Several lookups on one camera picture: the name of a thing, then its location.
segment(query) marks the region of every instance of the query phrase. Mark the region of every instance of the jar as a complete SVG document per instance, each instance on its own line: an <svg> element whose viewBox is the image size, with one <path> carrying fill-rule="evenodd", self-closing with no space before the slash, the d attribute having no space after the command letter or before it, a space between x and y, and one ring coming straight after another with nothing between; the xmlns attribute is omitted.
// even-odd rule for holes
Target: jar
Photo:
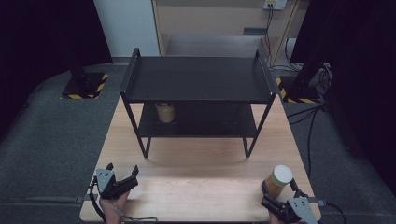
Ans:
<svg viewBox="0 0 396 224"><path fill-rule="evenodd" d="M175 119L175 106L170 103L158 103L157 107L158 119L161 122L169 123Z"/></svg>
<svg viewBox="0 0 396 224"><path fill-rule="evenodd" d="M265 179L268 194L273 198L280 195L283 188L293 179L293 172L288 166L278 165L274 171Z"/></svg>

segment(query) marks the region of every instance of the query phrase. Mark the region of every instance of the wall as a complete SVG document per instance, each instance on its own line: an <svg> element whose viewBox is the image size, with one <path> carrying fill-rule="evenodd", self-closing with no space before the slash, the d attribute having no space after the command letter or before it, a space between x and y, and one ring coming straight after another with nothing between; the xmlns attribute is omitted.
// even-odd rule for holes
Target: wall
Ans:
<svg viewBox="0 0 396 224"><path fill-rule="evenodd" d="M94 0L112 57L160 55L152 3L149 0Z"/></svg>

